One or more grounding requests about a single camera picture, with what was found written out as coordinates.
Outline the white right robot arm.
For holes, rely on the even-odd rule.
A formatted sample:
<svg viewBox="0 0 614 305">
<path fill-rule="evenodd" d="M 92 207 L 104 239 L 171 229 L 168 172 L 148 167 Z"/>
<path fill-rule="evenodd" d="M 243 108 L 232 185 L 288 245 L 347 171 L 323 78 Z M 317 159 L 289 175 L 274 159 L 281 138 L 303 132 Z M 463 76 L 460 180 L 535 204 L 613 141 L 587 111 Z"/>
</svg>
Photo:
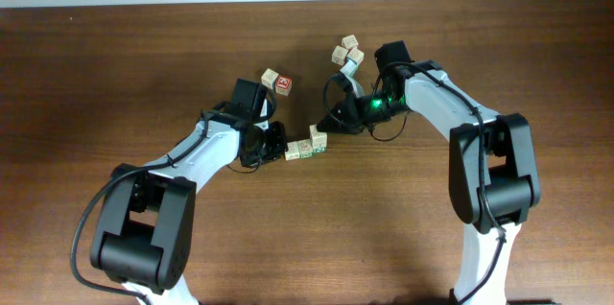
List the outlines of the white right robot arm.
<svg viewBox="0 0 614 305">
<path fill-rule="evenodd" d="M 452 304 L 505 304 L 509 258 L 529 211 L 541 199 L 531 128 L 519 113 L 503 115 L 479 104 L 434 60 L 411 58 L 403 41 L 374 54 L 379 70 L 370 91 L 353 77 L 347 59 L 331 76 L 344 93 L 326 105 L 321 132 L 359 134 L 397 114 L 417 113 L 448 143 L 449 197 L 463 223 L 460 274 Z"/>
</svg>

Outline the wooden block green N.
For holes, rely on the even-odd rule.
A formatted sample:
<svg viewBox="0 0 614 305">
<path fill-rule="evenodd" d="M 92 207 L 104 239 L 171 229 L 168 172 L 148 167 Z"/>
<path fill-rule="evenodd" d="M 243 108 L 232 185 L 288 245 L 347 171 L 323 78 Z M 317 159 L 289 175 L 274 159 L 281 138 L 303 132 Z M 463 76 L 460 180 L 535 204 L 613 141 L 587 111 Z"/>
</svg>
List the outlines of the wooden block green N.
<svg viewBox="0 0 614 305">
<path fill-rule="evenodd" d="M 327 149 L 327 133 L 318 130 L 316 125 L 311 125 L 310 141 L 314 153 L 324 153 Z"/>
</svg>

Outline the plain wooden picture block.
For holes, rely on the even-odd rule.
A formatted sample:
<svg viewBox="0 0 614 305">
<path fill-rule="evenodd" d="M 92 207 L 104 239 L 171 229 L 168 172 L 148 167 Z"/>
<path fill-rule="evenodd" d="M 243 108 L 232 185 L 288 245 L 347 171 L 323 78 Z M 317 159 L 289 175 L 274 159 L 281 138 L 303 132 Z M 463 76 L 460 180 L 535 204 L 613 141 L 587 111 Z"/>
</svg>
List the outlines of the plain wooden picture block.
<svg viewBox="0 0 614 305">
<path fill-rule="evenodd" d="M 285 159 L 287 161 L 295 160 L 300 158 L 300 150 L 298 143 L 296 141 L 287 143 L 287 150 L 285 151 Z"/>
</svg>

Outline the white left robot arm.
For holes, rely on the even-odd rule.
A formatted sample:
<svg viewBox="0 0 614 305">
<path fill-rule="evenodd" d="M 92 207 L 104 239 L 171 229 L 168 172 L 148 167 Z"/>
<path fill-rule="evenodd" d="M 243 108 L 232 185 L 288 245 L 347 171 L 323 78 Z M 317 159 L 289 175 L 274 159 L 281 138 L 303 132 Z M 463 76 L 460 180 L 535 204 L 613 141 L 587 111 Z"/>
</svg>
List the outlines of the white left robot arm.
<svg viewBox="0 0 614 305">
<path fill-rule="evenodd" d="M 141 304 L 195 304 L 184 277 L 196 196 L 221 168 L 240 160 L 246 171 L 287 150 L 276 99 L 258 82 L 240 79 L 231 98 L 201 112 L 194 130 L 144 166 L 117 166 L 93 198 L 102 210 L 90 263 L 114 293 Z"/>
</svg>

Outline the wooden block green R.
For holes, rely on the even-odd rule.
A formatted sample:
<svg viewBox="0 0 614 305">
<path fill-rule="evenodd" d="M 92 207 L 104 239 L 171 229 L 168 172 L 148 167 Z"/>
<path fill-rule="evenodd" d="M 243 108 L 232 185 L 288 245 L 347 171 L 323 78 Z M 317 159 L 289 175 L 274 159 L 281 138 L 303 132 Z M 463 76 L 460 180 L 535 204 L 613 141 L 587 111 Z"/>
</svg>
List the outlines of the wooden block green R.
<svg viewBox="0 0 614 305">
<path fill-rule="evenodd" d="M 297 146 L 300 158 L 309 158 L 313 156 L 314 150 L 310 139 L 299 140 Z"/>
</svg>

